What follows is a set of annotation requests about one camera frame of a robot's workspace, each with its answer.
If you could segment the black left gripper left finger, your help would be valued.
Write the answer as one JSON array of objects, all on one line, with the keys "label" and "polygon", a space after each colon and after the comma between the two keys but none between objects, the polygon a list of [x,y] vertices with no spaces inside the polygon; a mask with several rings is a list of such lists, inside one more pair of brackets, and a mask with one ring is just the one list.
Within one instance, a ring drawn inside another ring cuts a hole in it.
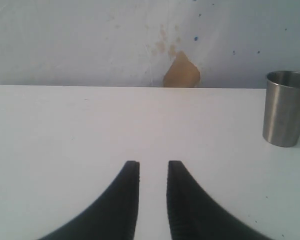
[{"label": "black left gripper left finger", "polygon": [[43,240],[133,240],[138,219],[140,163],[127,161],[109,187],[74,219]]}]

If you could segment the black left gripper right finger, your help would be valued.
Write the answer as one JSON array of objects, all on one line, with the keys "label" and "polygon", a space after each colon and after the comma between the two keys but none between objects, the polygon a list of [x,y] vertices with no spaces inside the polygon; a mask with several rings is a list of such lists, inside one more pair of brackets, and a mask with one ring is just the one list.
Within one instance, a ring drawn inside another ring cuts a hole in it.
[{"label": "black left gripper right finger", "polygon": [[174,240],[266,240],[216,203],[178,160],[168,163],[167,215]]}]

